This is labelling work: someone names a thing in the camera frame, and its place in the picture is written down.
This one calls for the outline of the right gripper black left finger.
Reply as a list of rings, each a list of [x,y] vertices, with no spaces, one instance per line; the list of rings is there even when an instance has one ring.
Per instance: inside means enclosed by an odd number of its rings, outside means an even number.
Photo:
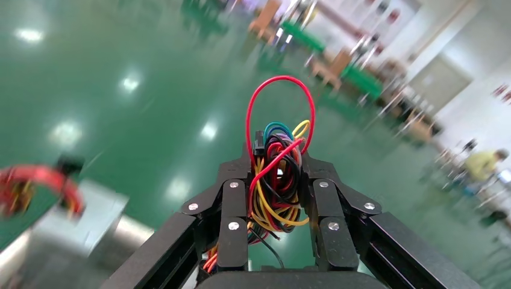
[[[219,166],[216,182],[186,201],[102,288],[212,288],[209,278],[247,271],[246,150]]]

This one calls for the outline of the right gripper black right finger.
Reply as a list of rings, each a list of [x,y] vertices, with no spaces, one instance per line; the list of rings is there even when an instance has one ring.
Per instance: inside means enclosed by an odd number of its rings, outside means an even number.
[[[310,219],[318,274],[330,288],[477,288],[466,273],[334,166],[304,157],[299,201]]]

